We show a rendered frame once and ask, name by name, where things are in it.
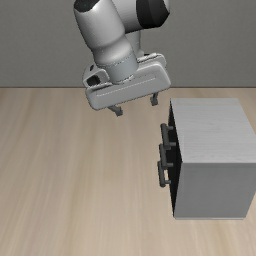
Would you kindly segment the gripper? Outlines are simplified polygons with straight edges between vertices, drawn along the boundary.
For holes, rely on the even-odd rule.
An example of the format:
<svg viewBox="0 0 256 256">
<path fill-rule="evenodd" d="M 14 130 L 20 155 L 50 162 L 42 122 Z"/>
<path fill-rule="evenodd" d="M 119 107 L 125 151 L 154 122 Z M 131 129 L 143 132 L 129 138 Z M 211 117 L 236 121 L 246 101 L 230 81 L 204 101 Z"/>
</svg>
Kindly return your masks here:
<svg viewBox="0 0 256 256">
<path fill-rule="evenodd" d="M 135 100 L 150 94 L 152 106 L 158 105 L 158 92 L 169 89 L 171 81 L 166 70 L 166 59 L 160 53 L 138 58 L 139 68 L 134 75 L 122 83 L 112 84 L 104 69 L 95 63 L 89 65 L 83 74 L 83 84 L 89 105 L 94 110 L 108 108 L 122 116 L 123 110 L 116 104 Z"/>
</svg>

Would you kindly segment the grey cabinet with drawers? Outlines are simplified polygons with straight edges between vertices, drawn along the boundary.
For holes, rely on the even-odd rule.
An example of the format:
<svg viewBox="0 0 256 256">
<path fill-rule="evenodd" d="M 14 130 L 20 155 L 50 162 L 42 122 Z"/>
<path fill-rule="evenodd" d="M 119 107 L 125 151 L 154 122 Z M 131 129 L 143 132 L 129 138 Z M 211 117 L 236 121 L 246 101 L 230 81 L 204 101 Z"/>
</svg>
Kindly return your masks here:
<svg viewBox="0 0 256 256">
<path fill-rule="evenodd" d="M 236 98 L 173 98 L 159 184 L 176 219 L 243 219 L 256 193 L 256 133 Z"/>
</svg>

